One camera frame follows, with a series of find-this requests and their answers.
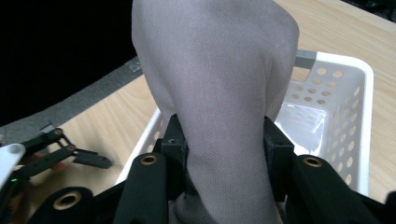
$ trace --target perforated basket wall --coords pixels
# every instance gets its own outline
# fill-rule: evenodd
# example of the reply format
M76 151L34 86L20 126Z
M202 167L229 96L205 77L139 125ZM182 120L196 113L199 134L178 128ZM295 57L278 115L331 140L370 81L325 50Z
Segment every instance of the perforated basket wall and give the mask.
M354 190L367 195L373 70L361 60L299 50L276 125L296 154L328 161ZM157 109L125 167L152 149L161 129ZM117 183L125 179L123 170Z

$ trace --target sock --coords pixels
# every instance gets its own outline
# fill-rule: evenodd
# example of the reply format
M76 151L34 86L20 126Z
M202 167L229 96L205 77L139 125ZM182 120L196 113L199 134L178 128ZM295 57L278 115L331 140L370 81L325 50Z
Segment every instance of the sock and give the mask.
M134 47L164 123L189 145L170 223L277 223L263 153L290 81L299 30L270 0L134 0Z

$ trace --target gray mat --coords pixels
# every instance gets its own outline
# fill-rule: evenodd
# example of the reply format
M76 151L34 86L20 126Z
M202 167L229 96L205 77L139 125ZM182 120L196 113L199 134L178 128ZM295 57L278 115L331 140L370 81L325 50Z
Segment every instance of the gray mat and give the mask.
M0 143L20 143L35 137L39 134L39 129L49 121L55 127L60 126L140 75L140 63L135 57L60 103L0 127Z

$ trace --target gray fabric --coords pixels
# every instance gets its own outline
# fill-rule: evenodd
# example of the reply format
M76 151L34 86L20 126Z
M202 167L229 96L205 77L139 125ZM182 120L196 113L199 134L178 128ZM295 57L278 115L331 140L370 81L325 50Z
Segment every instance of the gray fabric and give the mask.
M269 0L134 0L132 37L165 123L178 114L190 180L171 223L276 223L262 149L298 42Z

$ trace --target basket hole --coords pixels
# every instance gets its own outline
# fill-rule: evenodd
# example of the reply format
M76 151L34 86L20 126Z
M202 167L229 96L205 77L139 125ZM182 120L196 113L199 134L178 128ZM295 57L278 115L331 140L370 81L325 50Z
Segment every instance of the basket hole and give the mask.
M326 101L324 101L324 100L318 100L317 103L320 104L320 105L324 105L324 104L326 104Z
M309 92L309 93L316 93L317 90L315 90L315 89L309 89L308 92Z
M354 96L357 96L357 95L359 94L360 91L361 91L361 88L360 88L360 87L356 88L356 90L353 91L353 95L354 95Z
M349 105L350 104L350 96L348 96L347 98L346 98L346 105Z
M345 142L346 139L347 139L347 135L344 133L344 134L341 136L341 142Z
M330 88L335 88L337 86L337 83L336 82L328 82L327 86Z
M339 118L337 119L337 123L342 123L342 122L344 122L344 117L339 117Z
M154 140L157 140L158 137L160 137L160 132L155 132L155 134L154 134Z
M356 100L355 102L353 102L352 108L356 108L356 106L358 106L359 104L359 100Z
M340 173L343 170L343 163L339 163L337 166L337 172Z
M314 79L314 80L312 80L312 82L316 85L320 85L322 83L322 81L320 79Z
M340 151L338 151L338 156L342 157L345 151L346 150L343 147L341 147Z
M352 115L352 117L350 118L350 120L353 122L355 121L355 119L358 117L358 113L355 113Z
M346 176L346 184L350 185L350 182L352 182L352 175L347 175Z
M327 70L325 68L319 68L317 70L318 75L324 76L327 73Z
M296 86L296 90L297 90L297 91L302 91L303 89L304 89L303 86Z
M291 80L293 81L305 81L311 70L302 68L302 67L294 67L293 72L291 74Z
M332 144L332 147L338 147L338 141L335 141L335 142Z
M353 126L350 130L349 130L349 135L352 136L353 134L355 134L356 132L356 126Z
M343 129L345 129L347 127L347 125L348 125L348 122L345 121L344 124L343 124Z
M154 145L149 145L148 146L148 152L152 152L152 149L154 149Z
M344 109L345 109L344 105L340 105L340 106L338 107L338 112L343 112Z
M346 167L349 168L352 165L352 163L353 163L353 158L349 157L349 159L347 159L347 162L346 162Z
M324 92L322 93L322 96L330 96L330 92L329 92L329 91L324 91Z
M346 109L346 112L345 112L345 115L348 116L349 114L350 114L350 109L347 108L347 109Z
M344 73L341 72L341 71L336 71L336 72L332 73L332 76L335 77L335 78L342 77L343 75L344 75Z
M349 145L347 145L347 149L348 149L349 151L351 151L351 150L353 149L354 146L355 146L355 142L352 141L352 142L349 143Z

